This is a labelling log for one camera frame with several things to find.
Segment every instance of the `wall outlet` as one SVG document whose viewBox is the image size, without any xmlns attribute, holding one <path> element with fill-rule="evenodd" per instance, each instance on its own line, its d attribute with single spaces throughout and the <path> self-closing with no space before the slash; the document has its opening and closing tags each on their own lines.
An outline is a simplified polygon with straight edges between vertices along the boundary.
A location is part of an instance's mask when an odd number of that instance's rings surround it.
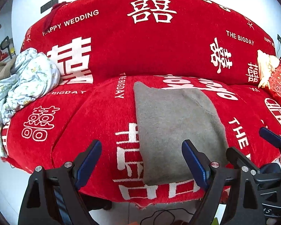
<svg viewBox="0 0 281 225">
<path fill-rule="evenodd" d="M 58 0 L 51 0 L 49 2 L 47 2 L 45 5 L 41 6 L 41 13 L 43 13 L 44 11 L 47 11 L 48 9 L 50 9 L 53 5 L 57 4 Z"/>
<path fill-rule="evenodd" d="M 281 43 L 281 37 L 280 35 L 277 36 L 278 41 Z"/>
</svg>

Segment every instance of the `tile floor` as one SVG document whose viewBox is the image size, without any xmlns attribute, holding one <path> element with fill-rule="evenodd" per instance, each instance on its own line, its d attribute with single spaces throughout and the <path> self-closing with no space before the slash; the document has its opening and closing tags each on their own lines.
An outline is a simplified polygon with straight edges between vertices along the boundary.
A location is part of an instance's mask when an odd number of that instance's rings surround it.
<svg viewBox="0 0 281 225">
<path fill-rule="evenodd" d="M 21 208 L 23 195 L 25 193 L 30 174 L 17 168 L 11 168 L 8 163 L 0 160 L 0 211 L 10 225 L 18 224 L 18 217 Z M 95 221 L 104 225 L 127 225 L 132 222 L 140 222 L 143 218 L 151 216 L 160 209 L 185 208 L 194 213 L 195 202 L 184 202 L 175 204 L 158 204 L 149 206 L 145 210 L 139 210 L 131 203 L 113 203 L 110 211 L 97 210 L 91 211 Z M 218 212 L 217 217 L 221 218 L 224 208 Z M 172 211 L 176 219 L 189 221 L 191 215 L 183 210 Z M 142 225 L 152 225 L 153 219 L 145 220 Z M 155 225 L 170 224 L 172 216 L 164 213 L 156 219 Z"/>
</svg>

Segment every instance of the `gray cloth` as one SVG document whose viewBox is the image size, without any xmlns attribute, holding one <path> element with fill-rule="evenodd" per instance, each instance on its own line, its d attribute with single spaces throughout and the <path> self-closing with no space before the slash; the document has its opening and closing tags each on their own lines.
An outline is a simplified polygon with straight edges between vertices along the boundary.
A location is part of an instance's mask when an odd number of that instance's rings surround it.
<svg viewBox="0 0 281 225">
<path fill-rule="evenodd" d="M 225 127 L 203 92 L 155 89 L 136 82 L 134 94 L 145 184 L 160 185 L 193 178 L 181 151 L 186 139 L 211 161 L 228 163 Z"/>
<path fill-rule="evenodd" d="M 0 62 L 0 80 L 10 77 L 10 69 L 15 64 L 16 57 L 8 62 Z"/>
</svg>

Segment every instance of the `cream colored fabric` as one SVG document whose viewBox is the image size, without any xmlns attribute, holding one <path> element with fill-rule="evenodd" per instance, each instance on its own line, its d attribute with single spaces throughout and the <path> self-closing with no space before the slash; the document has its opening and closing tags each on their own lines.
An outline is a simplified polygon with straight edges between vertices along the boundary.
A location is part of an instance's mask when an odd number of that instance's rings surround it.
<svg viewBox="0 0 281 225">
<path fill-rule="evenodd" d="M 259 68 L 259 78 L 260 83 L 258 88 L 268 87 L 270 89 L 269 78 L 272 73 L 275 72 L 275 69 L 279 66 L 279 59 L 275 56 L 268 55 L 261 50 L 257 51 L 258 57 L 258 68 Z"/>
</svg>

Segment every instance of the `metal bolt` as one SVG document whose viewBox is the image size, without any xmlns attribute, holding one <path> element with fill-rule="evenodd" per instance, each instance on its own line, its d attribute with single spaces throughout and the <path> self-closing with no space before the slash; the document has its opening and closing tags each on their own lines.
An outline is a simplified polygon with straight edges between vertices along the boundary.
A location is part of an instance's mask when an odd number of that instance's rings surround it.
<svg viewBox="0 0 281 225">
<path fill-rule="evenodd" d="M 214 167 L 214 168 L 218 168 L 220 165 L 219 165 L 218 162 L 212 162 L 211 166 Z"/>
<path fill-rule="evenodd" d="M 65 165 L 64 165 L 66 168 L 69 168 L 72 166 L 72 162 L 66 162 Z"/>
<path fill-rule="evenodd" d="M 39 172 L 40 170 L 42 170 L 42 166 L 37 166 L 37 167 L 35 168 L 35 170 L 36 170 L 37 172 Z"/>
<path fill-rule="evenodd" d="M 245 173 L 249 171 L 248 167 L 246 167 L 246 166 L 242 166 L 241 169 L 242 169 Z"/>
</svg>

